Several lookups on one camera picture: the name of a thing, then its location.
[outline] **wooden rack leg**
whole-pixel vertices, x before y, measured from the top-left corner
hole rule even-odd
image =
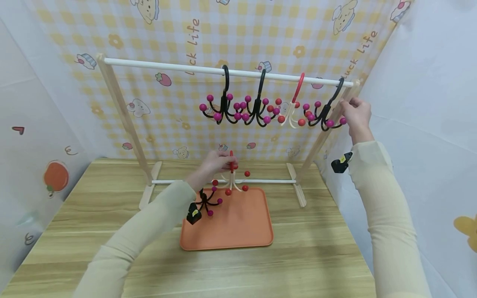
[[[350,89],[347,89],[344,93],[342,98],[349,102],[354,96],[358,95],[359,91],[359,86],[361,82],[359,80],[354,80],[354,85]],[[337,105],[335,106],[333,112],[331,113],[330,119],[332,119],[335,123],[338,122],[340,116],[342,114],[341,111],[341,106]],[[303,176],[305,175],[305,172],[308,170],[310,167],[313,159],[315,158],[316,154],[318,151],[323,147],[325,144],[326,139],[330,135],[332,129],[329,129],[328,131],[321,132],[318,135],[318,138],[316,139],[315,143],[313,144],[313,147],[311,147],[310,152],[308,153],[308,156],[306,157],[305,161],[303,162],[303,165],[301,166],[301,169],[298,171],[297,177],[296,177],[296,184],[300,185],[300,182],[303,179]]]
[[[295,168],[292,164],[287,163],[288,172],[290,173],[291,179],[295,180],[297,173],[295,172]],[[301,185],[293,184],[293,188],[295,188],[295,192],[297,193],[298,203],[300,203],[300,207],[304,208],[306,206],[306,199],[303,190],[301,189]]]
[[[161,171],[161,166],[162,166],[162,162],[157,162],[154,164],[154,167],[152,168],[152,177],[154,178],[154,180],[156,180],[157,177],[159,176],[159,171]],[[141,198],[141,201],[139,202],[140,210],[143,210],[144,208],[146,208],[149,202],[151,202],[154,186],[155,184],[147,185],[146,188],[144,189],[143,197]]]
[[[124,101],[123,94],[121,93],[121,88],[119,87],[119,83],[111,65],[104,63],[105,58],[106,56],[104,54],[97,54],[96,62],[99,65],[99,69],[103,75],[104,81],[106,82],[106,86],[108,87],[109,93],[111,94],[114,105],[116,106],[116,109],[119,113],[119,117],[121,118],[124,129],[129,136],[129,141],[133,146],[134,154],[136,155],[136,158],[139,162],[139,166],[144,171],[146,184],[148,186],[153,186],[151,171],[147,165],[146,157],[144,155],[143,148],[141,147],[141,142],[139,142],[139,138],[137,137],[136,129],[134,129],[133,121],[129,117],[128,110],[126,109],[126,102]]]

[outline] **white horizontal bar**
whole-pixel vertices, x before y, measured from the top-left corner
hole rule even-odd
[[[172,184],[175,180],[153,180],[152,184]],[[217,179],[219,183],[227,183],[224,179]],[[271,184],[295,184],[296,180],[280,179],[237,179],[238,183],[271,183]]]
[[[225,74],[225,70],[221,68],[194,66],[194,65],[158,63],[158,62],[136,61],[136,60],[126,60],[126,59],[115,59],[115,58],[105,58],[104,63],[109,65],[117,65],[117,66],[156,68],[156,69],[168,70],[168,71],[201,72],[201,73],[211,73],[211,74],[221,74],[221,75]],[[260,72],[236,71],[233,69],[229,69],[228,73],[231,76],[246,77],[246,78],[260,78],[262,76]],[[300,80],[300,77],[295,75],[287,75],[287,74],[267,73],[265,76],[265,79],[298,82]],[[331,86],[338,86],[338,84],[340,83],[340,81],[337,81],[337,80],[326,80],[326,79],[317,79],[317,78],[309,78],[309,77],[305,77],[303,79],[303,82],[310,83],[310,84],[323,84],[323,85],[331,85]],[[344,82],[343,87],[353,87],[353,82]]]

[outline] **wooden tabletop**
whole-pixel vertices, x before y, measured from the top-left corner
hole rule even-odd
[[[165,161],[159,179],[183,179],[197,164]],[[241,161],[238,172],[246,169],[250,178],[290,179],[285,163]],[[186,252],[178,226],[135,261],[123,297],[375,297],[374,279],[314,164],[302,183],[305,208],[291,185],[260,186],[271,246]],[[138,212],[144,187],[137,161],[94,161],[2,297],[70,297],[100,245]],[[164,188],[156,186],[153,197]]]

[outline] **beige sleeve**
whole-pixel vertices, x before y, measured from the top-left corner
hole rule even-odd
[[[121,297],[129,269],[143,249],[161,233],[186,217],[196,193],[184,181],[175,181],[124,224],[88,265],[75,298]]]
[[[358,143],[349,162],[373,245],[378,298],[430,298],[416,232],[391,159],[380,142]]]

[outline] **white lower bar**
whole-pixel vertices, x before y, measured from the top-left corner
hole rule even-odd
[[[152,184],[171,184],[176,180],[153,180]],[[224,179],[218,179],[219,183],[227,183]],[[296,180],[279,179],[237,179],[237,183],[275,183],[275,184],[295,184]]]

